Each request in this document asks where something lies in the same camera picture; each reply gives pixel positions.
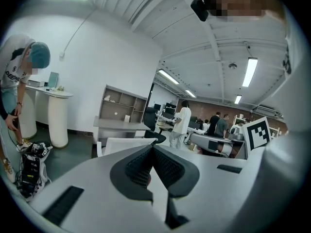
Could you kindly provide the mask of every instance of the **white shirt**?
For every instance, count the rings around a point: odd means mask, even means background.
[[[203,123],[203,130],[208,131],[210,124]]]
[[[180,123],[176,123],[173,131],[180,134],[186,134],[191,117],[191,110],[189,108],[181,108],[178,117],[181,119]]]
[[[27,83],[30,75],[21,69],[21,62],[27,47],[33,42],[25,34],[12,35],[5,41],[0,50],[1,88],[15,87],[19,81]]]
[[[285,15],[286,40],[292,73],[272,95],[272,99],[284,116],[290,132],[310,131],[311,50],[299,24],[287,8]]]

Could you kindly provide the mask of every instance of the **white desk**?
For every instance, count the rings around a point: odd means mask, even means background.
[[[204,131],[204,130],[197,130],[197,129],[190,128],[190,127],[188,127],[188,131],[195,132],[197,134],[205,134],[206,133],[206,131]]]
[[[161,116],[160,114],[156,114],[156,116],[157,116],[157,119],[159,120],[159,119],[162,119],[162,120],[164,120],[164,121],[166,121],[166,122],[174,122],[175,120],[171,120],[171,119],[168,119],[168,118],[166,118],[166,117],[164,117],[164,116]]]
[[[26,86],[22,113],[19,116],[20,130],[23,138],[31,138],[36,132],[35,124],[35,93],[49,95],[48,123],[51,143],[56,148],[68,144],[67,134],[67,99],[73,94],[66,91],[47,91],[46,87]]]

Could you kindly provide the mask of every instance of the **pixelated area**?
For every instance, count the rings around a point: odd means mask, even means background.
[[[269,141],[268,126],[265,121],[247,127],[251,150],[266,145]]]
[[[262,0],[204,0],[209,4],[213,16],[226,20],[226,17],[262,17]]]

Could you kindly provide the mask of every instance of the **white cylindrical pedestal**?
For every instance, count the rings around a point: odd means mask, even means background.
[[[49,97],[49,131],[51,143],[56,148],[63,148],[68,143],[67,102],[68,99]]]
[[[26,89],[23,107],[18,119],[22,137],[26,139],[34,137],[37,133],[35,124],[35,91]]]

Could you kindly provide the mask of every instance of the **fluorescent light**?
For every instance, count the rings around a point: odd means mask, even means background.
[[[257,67],[257,62],[258,62],[258,59],[256,58],[248,58],[247,70],[246,70],[246,74],[245,74],[245,78],[244,78],[244,82],[242,86],[248,87],[249,84],[251,83],[256,67]]]
[[[159,70],[159,73],[161,73],[163,76],[167,77],[170,81],[172,81],[175,84],[179,84],[179,82],[174,79],[170,74],[168,74],[166,71],[164,71],[163,69]]]
[[[237,98],[235,99],[235,104],[239,104],[240,100],[241,100],[242,96],[241,95],[237,95]]]
[[[195,95],[192,94],[189,90],[186,90],[186,92],[188,92],[188,94],[189,94],[190,96],[192,96],[193,98],[195,98]]]

